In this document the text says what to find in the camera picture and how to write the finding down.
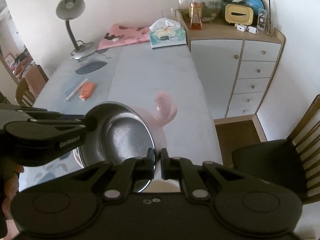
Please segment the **gray desk lamp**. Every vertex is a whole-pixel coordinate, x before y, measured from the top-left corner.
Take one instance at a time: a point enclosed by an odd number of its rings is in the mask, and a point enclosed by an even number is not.
[[[77,41],[71,31],[70,28],[70,20],[76,19],[83,14],[85,9],[84,0],[61,0],[57,6],[56,14],[61,19],[66,21],[66,27],[70,39],[75,47],[75,50],[71,52],[71,55],[74,59],[80,59],[82,57],[87,57],[94,53],[97,48],[98,44],[94,42],[83,43],[82,45],[78,45]]]

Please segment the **tissue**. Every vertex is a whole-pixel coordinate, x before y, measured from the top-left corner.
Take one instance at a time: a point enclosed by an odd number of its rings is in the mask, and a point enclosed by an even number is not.
[[[181,24],[171,20],[171,19],[167,19],[167,18],[161,18],[159,20],[157,20],[153,25],[151,25],[149,27],[149,29],[154,32],[156,30],[159,29],[163,29],[163,28],[167,28],[167,27],[176,27],[176,28],[180,28]]]
[[[184,28],[174,20],[161,18],[151,25],[149,29],[152,48],[187,44]]]

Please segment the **orange eraser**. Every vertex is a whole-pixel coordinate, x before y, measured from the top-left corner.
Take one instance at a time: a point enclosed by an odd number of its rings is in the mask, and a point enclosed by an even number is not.
[[[85,83],[81,88],[81,93],[79,97],[81,99],[88,99],[92,95],[95,87],[96,85],[91,82]]]

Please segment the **metal bowl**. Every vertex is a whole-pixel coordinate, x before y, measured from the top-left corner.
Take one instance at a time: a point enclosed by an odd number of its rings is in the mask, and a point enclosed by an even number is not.
[[[84,167],[110,161],[121,164],[125,159],[146,157],[148,148],[155,148],[150,130],[130,107],[116,102],[105,102],[92,108],[86,115],[98,121],[97,128],[88,132],[85,143],[78,148]],[[149,180],[137,181],[134,191],[141,192]]]

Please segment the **orange liquid bottle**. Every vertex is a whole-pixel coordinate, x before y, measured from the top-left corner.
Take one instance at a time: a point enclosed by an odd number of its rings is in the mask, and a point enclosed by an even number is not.
[[[200,0],[190,0],[189,18],[191,30],[202,30],[202,8]]]

